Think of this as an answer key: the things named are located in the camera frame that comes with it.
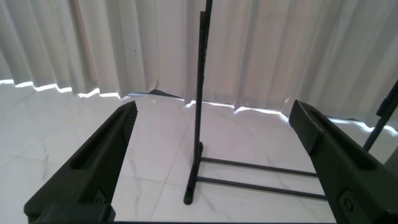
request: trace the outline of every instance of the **curtain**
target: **curtain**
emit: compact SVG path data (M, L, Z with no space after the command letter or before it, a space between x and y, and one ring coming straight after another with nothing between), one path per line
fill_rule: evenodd
M0 0L0 80L195 99L204 0ZM203 98L281 111L299 99L374 126L398 79L395 0L215 0ZM398 129L394 114L389 125Z

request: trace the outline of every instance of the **tile floor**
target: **tile floor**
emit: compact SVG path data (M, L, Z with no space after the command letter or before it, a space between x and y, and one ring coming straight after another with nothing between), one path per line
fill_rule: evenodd
M0 217L27 223L25 202L120 105L139 111L113 198L116 220L206 222L334 222L327 202L267 192L197 184L194 202L183 204L193 155L195 105L163 96L119 100L80 98L56 89L0 85ZM363 144L368 133L338 124ZM203 105L203 155L313 172L292 128L277 114L233 113ZM398 139L383 132L371 153L384 162ZM323 194L317 179L203 163L200 175Z

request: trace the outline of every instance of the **horizontal metal bar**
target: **horizontal metal bar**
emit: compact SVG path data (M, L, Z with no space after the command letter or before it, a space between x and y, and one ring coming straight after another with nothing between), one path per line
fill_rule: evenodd
M301 197L309 197L309 198L327 200L326 196L324 196L324 195L311 194L311 193L306 193L306 192L298 192L295 190L278 189L275 187L265 187L265 186L259 186L259 185L253 185L253 184L244 184L244 183L233 182L233 181L228 181L228 180L218 180L218 179L212 179L212 178L207 178L207 177L197 177L197 181L207 182L207 183L212 183L212 184L229 185L229 186L235 186L235 187L244 187L247 189L254 189L254 190L265 190L265 191L269 191L269 192L277 192L277 193L282 193L282 194L289 194L289 195L296 195L296 196L301 196Z
M283 172L286 174L298 174L298 175L304 175L304 176L308 176L308 177L318 177L317 174L311 173L311 172L283 169L283 168L269 167L269 166L260 166L260 165L255 165L255 164L247 164L247 163L243 163L243 162L226 161L226 160L222 160L222 159L212 159L212 158L202 157L201 161L214 162L214 163L226 164L226 165L232 165L232 166L255 168L255 169L261 169L261 170L270 170L270 171L276 171L276 172Z

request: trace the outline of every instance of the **curtain fold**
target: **curtain fold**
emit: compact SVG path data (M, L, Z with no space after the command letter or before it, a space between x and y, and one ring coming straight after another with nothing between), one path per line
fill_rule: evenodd
M0 80L195 99L205 0L0 0ZM217 0L203 99L374 126L398 79L395 0ZM389 125L398 129L397 113Z

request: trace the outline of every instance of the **white marble floor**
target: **white marble floor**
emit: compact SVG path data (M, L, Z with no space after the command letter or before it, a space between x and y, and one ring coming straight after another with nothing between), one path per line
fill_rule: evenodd
M163 96L119 100L80 98L56 89L0 85L0 217L27 223L25 202L126 101L138 117L113 198L116 220L209 222L334 222L327 202L281 194L197 184L193 204L183 194L193 156L195 105ZM365 133L339 124L360 144ZM294 131L277 114L233 113L203 105L203 155L313 172ZM384 162L398 140L383 132L372 153ZM200 175L323 194L317 179L203 163Z

